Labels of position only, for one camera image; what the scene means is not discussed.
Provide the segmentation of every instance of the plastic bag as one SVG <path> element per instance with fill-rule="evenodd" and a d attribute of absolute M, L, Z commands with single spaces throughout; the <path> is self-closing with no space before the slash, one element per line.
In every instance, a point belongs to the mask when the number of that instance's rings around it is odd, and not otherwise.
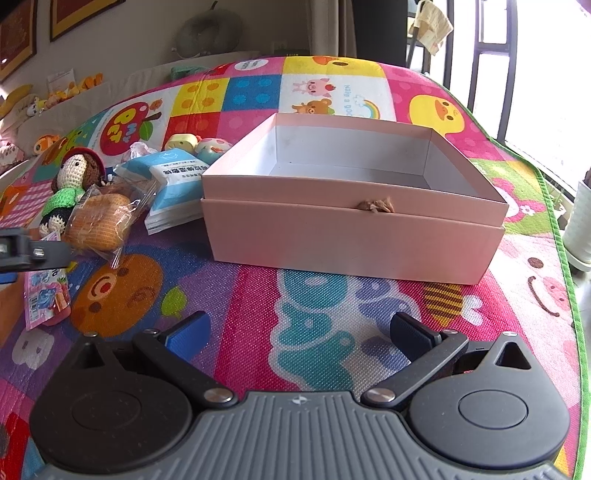
<path fill-rule="evenodd" d="M 59 241 L 60 233 L 51 232 L 42 240 Z M 55 325 L 70 315 L 70 292 L 66 271 L 40 270 L 25 272 L 25 328 Z"/>
<path fill-rule="evenodd" d="M 117 165 L 117 175 L 129 181 L 156 181 L 158 193 L 145 226 L 149 235 L 203 217 L 202 173 L 209 168 L 187 151 L 173 148 Z"/>
<path fill-rule="evenodd" d="M 152 153 L 158 153 L 158 150 L 150 148 L 144 142 L 134 142 L 129 147 L 129 150 L 123 154 L 121 161 L 124 163 L 133 160 L 134 158 L 144 157 Z"/>
<path fill-rule="evenodd" d="M 133 183 L 118 177 L 105 187 L 93 185 L 74 207 L 64 240 L 117 268 L 129 229 L 153 201 L 156 186 L 154 181 Z"/>

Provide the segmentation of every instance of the picture frame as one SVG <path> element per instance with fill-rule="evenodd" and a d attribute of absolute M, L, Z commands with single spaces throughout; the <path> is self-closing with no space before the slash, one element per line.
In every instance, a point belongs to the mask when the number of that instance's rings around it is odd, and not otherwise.
<path fill-rule="evenodd" d="M 74 28 L 125 0 L 51 0 L 49 40 L 56 41 Z"/>
<path fill-rule="evenodd" d="M 0 22 L 0 83 L 36 53 L 37 0 L 27 0 Z"/>

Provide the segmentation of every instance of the colorful play mat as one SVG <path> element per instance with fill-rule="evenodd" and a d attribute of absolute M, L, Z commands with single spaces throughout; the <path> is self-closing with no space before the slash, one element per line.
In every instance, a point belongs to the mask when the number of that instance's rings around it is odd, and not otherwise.
<path fill-rule="evenodd" d="M 509 204 L 506 235 L 477 286 L 343 277 L 212 260 L 202 220 L 153 236 L 132 231 L 117 270 L 80 258 L 68 272 L 70 319 L 26 332 L 22 284 L 0 291 L 0 475 L 24 480 L 40 464 L 31 407 L 82 332 L 128 339 L 196 310 L 209 338 L 192 363 L 248 390 L 352 390 L 407 364 L 388 338 L 394 312 L 472 340 L 522 335 L 566 402 L 571 426 L 556 465 L 581 477 L 588 386 L 583 332 L 553 205 L 540 173 L 491 140 L 445 89 L 421 74 L 372 61 L 288 57 L 221 65 L 95 115 L 44 153 L 4 193 L 0 227 L 24 226 L 50 195 L 64 154 L 92 148 L 107 166 L 129 145 L 161 149 L 176 133 L 237 142 L 275 112 L 353 115 L 426 125 L 445 136 Z"/>

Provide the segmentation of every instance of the black gripper pad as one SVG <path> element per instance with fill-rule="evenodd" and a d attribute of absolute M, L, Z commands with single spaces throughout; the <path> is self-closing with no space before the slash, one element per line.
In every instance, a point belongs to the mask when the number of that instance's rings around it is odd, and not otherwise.
<path fill-rule="evenodd" d="M 567 480 L 551 465 L 514 473 L 446 463 L 411 437 L 399 414 L 354 402 L 349 392 L 249 393 L 208 410 L 186 440 L 152 465 L 116 475 L 46 466 L 40 480 Z"/>

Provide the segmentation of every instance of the red polka dot square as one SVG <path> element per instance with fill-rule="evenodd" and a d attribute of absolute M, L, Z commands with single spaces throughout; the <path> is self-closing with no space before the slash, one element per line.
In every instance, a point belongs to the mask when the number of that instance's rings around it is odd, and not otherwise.
<path fill-rule="evenodd" d="M 202 138 L 218 137 L 219 121 L 220 112 L 173 116 L 168 121 L 162 148 L 164 148 L 168 139 L 175 134 L 193 134 Z"/>

